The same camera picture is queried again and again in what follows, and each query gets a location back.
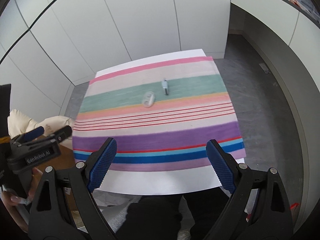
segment pink stripe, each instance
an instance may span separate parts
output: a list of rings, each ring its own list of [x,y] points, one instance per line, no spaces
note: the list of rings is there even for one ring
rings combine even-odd
[[[112,163],[110,170],[113,171],[177,171],[192,169],[198,167],[209,166],[208,158],[201,158],[196,160],[187,160],[171,163],[139,163],[139,164],[124,164]]]
[[[233,151],[233,152],[231,152],[230,154],[233,156],[233,158],[234,158],[235,160],[239,160],[239,159],[242,159],[242,158],[244,158],[244,157],[247,156],[247,155],[245,154],[245,149],[244,149],[244,148],[243,148],[243,149],[240,149],[240,150]]]
[[[141,70],[183,64],[183,63],[199,62],[199,61],[213,61],[213,59],[212,59],[212,57],[189,57],[189,58],[180,58],[180,59],[174,59],[174,60],[168,60],[168,61],[162,61],[162,62],[147,64],[147,65],[142,65],[142,66],[138,66],[138,67],[128,68],[128,69],[119,70],[119,71],[116,71],[113,73],[105,74],[103,76],[92,79],[89,84],[93,84],[97,81],[106,80],[108,78],[116,77],[119,75],[134,73],[134,72],[141,71]]]
[[[181,98],[175,100],[166,100],[161,102],[155,102],[151,108],[145,108],[141,105],[135,106],[125,106],[125,107],[117,107],[112,109],[106,109],[101,111],[87,112],[87,113],[79,113],[77,116],[77,121],[80,120],[90,120],[97,118],[104,118],[110,116],[121,116],[121,115],[132,115],[137,113],[148,113],[163,111],[167,109],[182,109],[184,107],[190,106],[198,106],[198,105],[208,105],[208,103],[216,103],[216,102],[226,102],[230,101],[230,97],[227,93],[221,93],[219,95],[211,94],[200,97],[191,97],[191,98]]]

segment person's leg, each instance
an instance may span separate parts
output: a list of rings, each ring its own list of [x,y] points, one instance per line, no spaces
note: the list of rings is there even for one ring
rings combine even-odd
[[[116,236],[120,240],[176,240],[182,219],[181,196],[145,196],[132,203]]]
[[[195,225],[190,230],[191,240],[201,240],[220,216],[229,197],[219,187],[183,196],[195,220]]]

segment clear plastic object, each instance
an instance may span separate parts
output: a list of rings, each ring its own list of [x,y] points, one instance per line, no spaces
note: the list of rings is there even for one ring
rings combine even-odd
[[[153,92],[149,91],[144,94],[142,104],[144,107],[151,107],[156,99],[156,96]]]

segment white wall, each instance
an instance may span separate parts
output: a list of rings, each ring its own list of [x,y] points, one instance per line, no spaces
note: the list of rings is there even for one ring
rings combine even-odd
[[[260,5],[270,6],[269,10],[248,5],[249,0],[231,1],[249,12],[245,16],[244,36],[278,79],[297,124],[304,162],[299,227],[320,197],[320,142],[317,136],[320,134],[320,29],[294,7],[290,10],[296,12],[284,13],[281,0],[278,0],[280,3],[260,0]]]
[[[6,57],[0,64],[0,84],[12,84],[10,110],[19,109],[37,121],[59,115],[61,107],[50,100],[39,90],[13,63]]]
[[[15,0],[10,0],[0,16],[1,58],[27,30]],[[0,64],[0,84],[7,83],[12,83],[11,109],[19,109],[38,121],[64,114],[74,87],[30,32]]]
[[[230,0],[175,0],[181,50],[203,49],[223,58],[226,48]]]
[[[180,51],[173,0],[106,0],[132,60]]]
[[[10,0],[0,16],[0,44],[5,52],[28,29],[14,0]]]
[[[232,3],[230,7],[229,30],[243,31],[245,16],[246,11]]]
[[[230,0],[56,0],[48,8],[53,1],[11,0],[0,17],[1,58],[30,29],[1,67],[13,64],[57,106],[43,114],[40,99],[27,106],[15,94],[15,106],[32,117],[63,113],[74,85],[132,59],[180,49],[224,57]]]
[[[231,0],[273,30],[287,45],[293,35],[299,11],[282,0]]]
[[[57,0],[52,9],[93,71],[130,61],[104,0]]]

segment small metal object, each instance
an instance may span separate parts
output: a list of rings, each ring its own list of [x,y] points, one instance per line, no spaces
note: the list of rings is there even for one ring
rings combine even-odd
[[[78,169],[83,168],[83,166],[84,166],[84,162],[78,162],[78,163],[76,164],[76,167],[77,167]]]
[[[245,163],[239,163],[239,168],[245,170],[247,167],[248,167],[247,164],[245,164]]]
[[[277,171],[276,168],[271,168],[271,169],[270,169],[270,172],[271,172],[272,174],[277,174],[277,173],[278,173],[278,171]]]
[[[161,84],[162,84],[162,87],[163,87],[164,94],[165,94],[165,95],[169,95],[169,89],[168,89],[168,82],[167,82],[167,80],[164,79],[164,80],[161,82]]]
[[[45,172],[50,172],[52,170],[53,170],[52,166],[48,166],[48,167],[45,168]]]

